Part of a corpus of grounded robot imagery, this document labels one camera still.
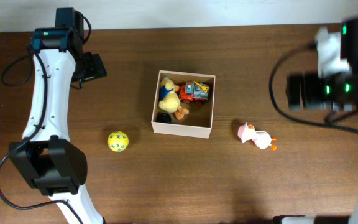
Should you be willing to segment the white duck toy pink hat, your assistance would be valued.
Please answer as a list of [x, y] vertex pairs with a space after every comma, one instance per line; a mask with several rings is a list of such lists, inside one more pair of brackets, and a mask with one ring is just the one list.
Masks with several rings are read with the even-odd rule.
[[267, 148], [271, 148], [273, 151], [277, 150], [277, 146], [273, 145], [273, 142], [277, 139], [271, 137], [266, 131], [256, 131], [255, 127], [251, 124], [245, 123], [240, 126], [237, 135], [242, 143], [252, 141], [261, 150]]

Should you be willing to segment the yellow ball with letters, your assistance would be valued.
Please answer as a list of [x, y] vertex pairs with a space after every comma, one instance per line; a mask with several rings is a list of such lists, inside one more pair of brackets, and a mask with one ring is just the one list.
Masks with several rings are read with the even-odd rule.
[[122, 152], [129, 145], [129, 137], [122, 131], [114, 131], [107, 138], [108, 148], [114, 152]]

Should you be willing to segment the yellow plush duck blue scarf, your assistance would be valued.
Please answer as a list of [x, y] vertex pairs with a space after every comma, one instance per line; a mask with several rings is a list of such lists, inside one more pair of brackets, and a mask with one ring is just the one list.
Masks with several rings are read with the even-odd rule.
[[174, 114], [177, 120], [181, 120], [189, 114], [189, 110], [181, 106], [177, 92], [180, 87], [171, 79], [165, 77], [160, 82], [158, 107], [168, 113]]

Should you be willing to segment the black round cap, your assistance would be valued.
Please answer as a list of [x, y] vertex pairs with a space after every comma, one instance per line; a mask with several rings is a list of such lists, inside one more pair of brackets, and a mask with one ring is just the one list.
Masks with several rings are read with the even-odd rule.
[[157, 117], [156, 117], [156, 122], [165, 123], [165, 124], [171, 124], [172, 119], [171, 119], [171, 116], [168, 113], [158, 113]]

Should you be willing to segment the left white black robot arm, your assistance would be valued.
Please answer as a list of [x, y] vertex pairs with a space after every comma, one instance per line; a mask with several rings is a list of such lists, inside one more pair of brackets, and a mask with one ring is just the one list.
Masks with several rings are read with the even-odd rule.
[[99, 54], [83, 51], [88, 23], [74, 8], [58, 8], [54, 27], [34, 31], [32, 107], [22, 141], [10, 143], [8, 152], [29, 187], [57, 204], [68, 223], [105, 222], [86, 189], [86, 156], [70, 142], [67, 122], [71, 84], [107, 74]]

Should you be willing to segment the red grey toy truck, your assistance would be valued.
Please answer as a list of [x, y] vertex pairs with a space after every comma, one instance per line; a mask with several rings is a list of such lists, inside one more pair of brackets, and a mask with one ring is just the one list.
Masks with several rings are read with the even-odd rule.
[[181, 102], [203, 105], [209, 100], [210, 86], [196, 81], [186, 82], [181, 85], [179, 99]]

